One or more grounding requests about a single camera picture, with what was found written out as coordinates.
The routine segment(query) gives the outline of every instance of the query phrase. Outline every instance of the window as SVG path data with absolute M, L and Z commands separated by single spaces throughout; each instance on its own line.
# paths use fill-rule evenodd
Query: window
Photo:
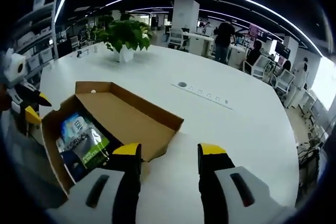
M 326 57 L 320 60 L 311 89 L 328 110 L 336 95 L 336 65 Z

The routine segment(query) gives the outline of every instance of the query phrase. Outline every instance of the cardboard box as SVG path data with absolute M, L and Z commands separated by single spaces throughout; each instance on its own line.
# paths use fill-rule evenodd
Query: cardboard box
M 145 162 L 163 155 L 180 129 L 183 119 L 111 82 L 76 82 L 75 95 L 42 120 L 45 149 L 51 168 L 65 193 L 73 186 L 56 141 L 61 123 L 74 112 L 86 110 L 94 124 L 106 131 L 113 150 L 124 144 L 141 143 Z

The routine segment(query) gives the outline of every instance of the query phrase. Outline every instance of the office chair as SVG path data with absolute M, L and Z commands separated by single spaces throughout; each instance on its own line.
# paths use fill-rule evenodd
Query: office chair
M 273 74 L 270 82 L 275 90 L 280 90 L 282 93 L 287 94 L 294 78 L 294 74 L 284 69 L 278 77 Z
M 71 41 L 71 46 L 72 48 L 74 48 L 76 50 L 76 48 L 79 48 L 79 40 L 78 40 L 78 36 L 73 36 L 70 38 Z
M 168 46 L 175 46 L 177 49 L 180 49 L 183 46 L 183 32 L 182 29 L 170 29 L 170 36 L 168 39 Z
M 243 72 L 256 77 L 258 79 L 263 79 L 265 74 L 265 68 L 271 62 L 267 57 L 260 55 L 256 63 L 252 66 L 247 61 L 243 62 Z

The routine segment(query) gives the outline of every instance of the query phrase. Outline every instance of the white desk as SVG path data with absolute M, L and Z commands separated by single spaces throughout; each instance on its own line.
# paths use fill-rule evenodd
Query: white desk
M 298 157 L 293 131 L 273 88 L 234 68 L 186 52 L 150 46 L 124 65 L 98 54 L 62 57 L 42 72 L 40 90 L 57 107 L 76 81 L 113 81 L 185 119 L 167 153 L 150 162 L 141 187 L 137 223 L 204 223 L 198 191 L 197 144 L 225 148 L 236 166 L 263 180 L 271 197 L 294 206 Z M 172 86 L 184 81 L 225 98 L 232 110 Z M 50 111 L 40 107 L 40 115 Z
M 198 38 L 198 39 L 208 40 L 210 42 L 214 42 L 214 40 L 215 40 L 213 37 L 209 37 L 209 36 L 205 36 L 205 35 L 201 35 L 201 34 L 188 33 L 186 31 L 183 32 L 183 35 L 188 36 L 188 37 L 194 37 L 194 38 Z
M 213 42 L 215 40 L 213 37 L 187 32 L 184 32 L 183 35 L 190 37 L 189 52 L 191 54 L 203 57 L 211 56 Z

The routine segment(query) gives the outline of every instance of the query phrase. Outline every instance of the white column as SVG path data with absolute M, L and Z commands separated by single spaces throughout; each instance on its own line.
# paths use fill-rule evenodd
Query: white column
M 284 46 L 286 46 L 288 49 L 290 49 L 290 54 L 288 57 L 288 60 L 292 63 L 292 66 L 295 61 L 296 53 L 299 48 L 299 43 L 293 39 L 292 37 L 286 36 L 283 40 Z
M 120 20 L 121 14 L 119 10 L 113 10 L 112 11 L 112 17 L 114 20 Z
M 196 32 L 200 4 L 194 0 L 174 0 L 172 28 Z
M 164 24 L 164 14 L 158 14 L 158 22 L 157 22 L 157 26 L 158 27 L 161 27 L 161 26 L 163 26 L 163 24 Z

